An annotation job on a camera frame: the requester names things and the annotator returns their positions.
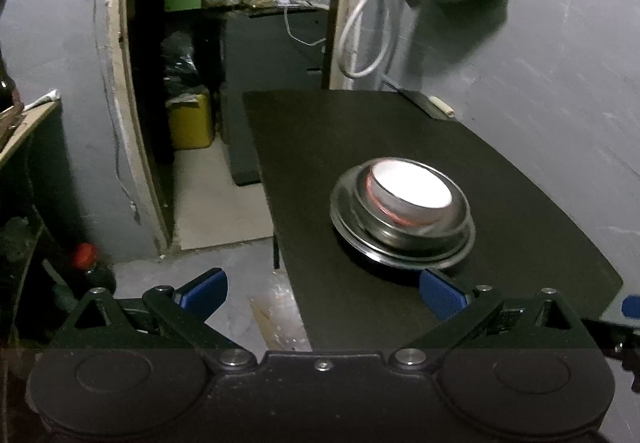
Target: blue gripper pad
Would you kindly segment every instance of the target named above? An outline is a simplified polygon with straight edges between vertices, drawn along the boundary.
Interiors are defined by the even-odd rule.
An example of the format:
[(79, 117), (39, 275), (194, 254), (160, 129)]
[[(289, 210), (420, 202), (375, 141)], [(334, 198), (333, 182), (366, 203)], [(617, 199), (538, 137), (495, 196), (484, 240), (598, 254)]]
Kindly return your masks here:
[(626, 318), (640, 318), (640, 295), (629, 295), (622, 301), (622, 314)]
[(452, 317), (468, 305), (464, 293), (428, 270), (420, 274), (420, 296), (440, 320)]
[(220, 268), (212, 268), (175, 291), (174, 300), (185, 311), (205, 321), (226, 300), (228, 278)]

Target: dark tabletop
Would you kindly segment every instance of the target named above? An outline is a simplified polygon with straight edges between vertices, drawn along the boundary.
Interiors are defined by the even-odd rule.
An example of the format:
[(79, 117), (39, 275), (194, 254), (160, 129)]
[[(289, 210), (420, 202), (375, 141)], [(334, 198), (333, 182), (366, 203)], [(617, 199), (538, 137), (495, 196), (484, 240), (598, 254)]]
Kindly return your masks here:
[(465, 192), (478, 236), (449, 274), (506, 296), (559, 289), (599, 317), (622, 280), (539, 188), (456, 121), (391, 92), (273, 91), (245, 96), (282, 257), (314, 349), (392, 349), (438, 324), (417, 272), (369, 263), (340, 239), (329, 197), (347, 169), (381, 156), (418, 160)]

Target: yellow bin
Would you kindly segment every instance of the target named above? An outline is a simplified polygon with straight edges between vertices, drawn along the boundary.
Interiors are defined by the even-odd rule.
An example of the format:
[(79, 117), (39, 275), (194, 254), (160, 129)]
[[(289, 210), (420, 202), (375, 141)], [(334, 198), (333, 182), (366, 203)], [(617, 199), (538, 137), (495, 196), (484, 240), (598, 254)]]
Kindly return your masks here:
[(175, 150), (207, 148), (213, 142), (208, 94), (189, 94), (166, 102)]

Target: metal bolt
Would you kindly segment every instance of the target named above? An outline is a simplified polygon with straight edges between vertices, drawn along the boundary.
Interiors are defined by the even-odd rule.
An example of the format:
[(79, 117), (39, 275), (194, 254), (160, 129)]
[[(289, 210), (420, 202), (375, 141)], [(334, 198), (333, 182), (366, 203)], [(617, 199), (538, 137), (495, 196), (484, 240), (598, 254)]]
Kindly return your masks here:
[(333, 366), (334, 364), (331, 360), (325, 360), (325, 359), (316, 360), (316, 363), (314, 363), (314, 367), (318, 371), (329, 371)]
[(220, 354), (220, 362), (229, 367), (244, 367), (251, 363), (253, 355), (246, 349), (227, 349)]
[(427, 355), (423, 350), (412, 349), (410, 347), (399, 349), (394, 356), (396, 360), (403, 365), (420, 365), (427, 359)]

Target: concrete floor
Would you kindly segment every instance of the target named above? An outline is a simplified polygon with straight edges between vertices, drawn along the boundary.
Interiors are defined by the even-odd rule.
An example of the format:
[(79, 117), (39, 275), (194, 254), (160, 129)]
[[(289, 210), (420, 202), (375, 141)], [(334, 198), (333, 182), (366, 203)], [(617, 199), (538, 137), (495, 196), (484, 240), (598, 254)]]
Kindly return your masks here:
[(180, 248), (222, 246), (273, 235), (261, 184), (237, 187), (224, 145), (178, 150), (174, 162), (175, 236)]
[[(211, 267), (228, 275), (226, 303), (207, 324), (249, 349), (258, 361), (267, 349), (250, 307), (250, 298), (267, 286), (273, 270), (271, 239), (222, 248), (200, 249), (174, 257), (114, 266), (118, 279), (116, 297), (140, 297), (151, 286), (179, 287)], [(601, 433), (611, 443), (640, 442), (640, 395), (631, 391), (632, 375), (619, 362), (608, 360), (616, 379), (613, 403), (604, 418)]]

